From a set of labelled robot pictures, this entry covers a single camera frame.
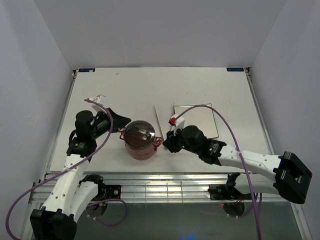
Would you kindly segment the grey transparent top lid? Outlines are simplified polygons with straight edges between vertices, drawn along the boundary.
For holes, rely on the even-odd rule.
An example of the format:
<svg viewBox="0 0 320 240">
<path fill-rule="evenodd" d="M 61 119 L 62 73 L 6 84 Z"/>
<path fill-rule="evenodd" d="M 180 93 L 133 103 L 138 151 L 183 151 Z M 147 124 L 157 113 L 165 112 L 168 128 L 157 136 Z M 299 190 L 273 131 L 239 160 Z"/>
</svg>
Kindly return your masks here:
<svg viewBox="0 0 320 240">
<path fill-rule="evenodd" d="M 149 122 L 136 120 L 124 128 L 123 140 L 127 147 L 142 150 L 154 143 L 155 134 L 155 128 Z"/>
</svg>

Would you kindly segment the pink lunch bowl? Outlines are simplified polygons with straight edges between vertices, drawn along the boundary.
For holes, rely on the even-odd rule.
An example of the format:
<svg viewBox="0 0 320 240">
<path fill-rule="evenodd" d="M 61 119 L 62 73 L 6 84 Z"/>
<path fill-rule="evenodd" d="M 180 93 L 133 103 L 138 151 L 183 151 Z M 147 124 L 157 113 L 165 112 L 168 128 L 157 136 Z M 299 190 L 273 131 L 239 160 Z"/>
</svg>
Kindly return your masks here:
<svg viewBox="0 0 320 240">
<path fill-rule="evenodd" d="M 151 158 L 155 153 L 154 150 L 135 150 L 131 148 L 129 148 L 127 151 L 133 159 L 139 161 L 147 160 Z"/>
<path fill-rule="evenodd" d="M 133 158 L 150 158 L 154 155 L 158 147 L 162 144 L 163 138 L 151 135 L 150 137 L 142 133 L 131 133 L 120 131 L 120 137 L 128 153 Z"/>
</svg>

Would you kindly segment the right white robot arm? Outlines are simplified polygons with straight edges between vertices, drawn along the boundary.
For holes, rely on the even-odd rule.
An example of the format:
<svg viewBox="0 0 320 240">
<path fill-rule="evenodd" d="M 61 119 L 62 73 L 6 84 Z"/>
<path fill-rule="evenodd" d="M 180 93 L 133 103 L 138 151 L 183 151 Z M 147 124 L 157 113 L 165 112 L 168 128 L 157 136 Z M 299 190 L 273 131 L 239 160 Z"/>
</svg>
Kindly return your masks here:
<svg viewBox="0 0 320 240">
<path fill-rule="evenodd" d="M 253 191 L 279 195 L 295 204 L 304 204 L 306 201 L 313 175 L 292 152 L 285 151 L 282 155 L 246 150 L 238 152 L 223 141 L 207 138 L 194 125 L 167 132 L 163 145 L 171 153 L 186 150 L 196 154 L 209 165 L 234 167 L 250 172 L 249 177 L 242 173 L 231 174 L 225 189 L 214 191 L 219 199 L 237 199 Z"/>
</svg>

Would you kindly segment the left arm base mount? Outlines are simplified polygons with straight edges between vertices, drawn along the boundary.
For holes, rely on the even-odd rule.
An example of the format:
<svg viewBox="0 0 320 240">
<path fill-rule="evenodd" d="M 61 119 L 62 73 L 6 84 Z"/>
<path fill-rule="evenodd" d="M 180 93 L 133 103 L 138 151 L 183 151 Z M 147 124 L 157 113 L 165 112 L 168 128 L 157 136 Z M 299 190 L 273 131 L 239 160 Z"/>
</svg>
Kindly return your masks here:
<svg viewBox="0 0 320 240">
<path fill-rule="evenodd" d="M 105 185 L 103 187 L 102 200 L 120 199 L 122 193 L 121 185 Z"/>
</svg>

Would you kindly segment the metal tongs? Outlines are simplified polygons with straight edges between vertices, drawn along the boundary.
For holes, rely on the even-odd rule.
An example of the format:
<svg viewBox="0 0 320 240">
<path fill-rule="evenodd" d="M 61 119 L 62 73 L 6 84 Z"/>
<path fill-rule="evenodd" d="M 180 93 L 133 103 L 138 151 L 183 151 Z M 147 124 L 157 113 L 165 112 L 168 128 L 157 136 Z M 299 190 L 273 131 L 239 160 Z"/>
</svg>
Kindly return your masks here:
<svg viewBox="0 0 320 240">
<path fill-rule="evenodd" d="M 170 106 L 170 110 L 167 110 L 167 108 L 163 106 L 153 106 L 162 143 L 167 139 L 167 132 L 173 130 L 173 127 L 169 124 L 169 119 L 175 114 L 174 105 L 173 103 L 172 106 Z"/>
</svg>

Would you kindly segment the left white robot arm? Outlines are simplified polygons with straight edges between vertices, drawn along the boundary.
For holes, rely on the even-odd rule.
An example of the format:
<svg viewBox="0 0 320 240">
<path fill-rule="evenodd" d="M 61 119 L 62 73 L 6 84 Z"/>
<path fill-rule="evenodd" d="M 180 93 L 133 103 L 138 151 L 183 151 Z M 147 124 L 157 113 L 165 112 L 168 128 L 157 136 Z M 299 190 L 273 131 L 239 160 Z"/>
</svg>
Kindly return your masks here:
<svg viewBox="0 0 320 240">
<path fill-rule="evenodd" d="M 89 203 L 106 195 L 103 177 L 84 172 L 97 153 L 97 138 L 123 129 L 130 118 L 120 116 L 110 108 L 94 115 L 82 110 L 75 116 L 75 129 L 68 140 L 64 167 L 41 209 L 34 209 L 30 223 L 37 240 L 73 240 L 77 222 Z"/>
</svg>

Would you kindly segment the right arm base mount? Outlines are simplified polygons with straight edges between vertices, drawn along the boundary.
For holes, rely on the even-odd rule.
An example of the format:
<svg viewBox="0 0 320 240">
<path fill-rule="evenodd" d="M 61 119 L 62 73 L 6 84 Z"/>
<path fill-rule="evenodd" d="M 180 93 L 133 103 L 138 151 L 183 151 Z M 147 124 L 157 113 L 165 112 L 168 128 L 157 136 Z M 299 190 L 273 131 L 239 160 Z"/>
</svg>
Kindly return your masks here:
<svg viewBox="0 0 320 240">
<path fill-rule="evenodd" d="M 251 200 L 250 193 L 240 193 L 234 186 L 210 184 L 207 191 L 211 200 Z"/>
</svg>

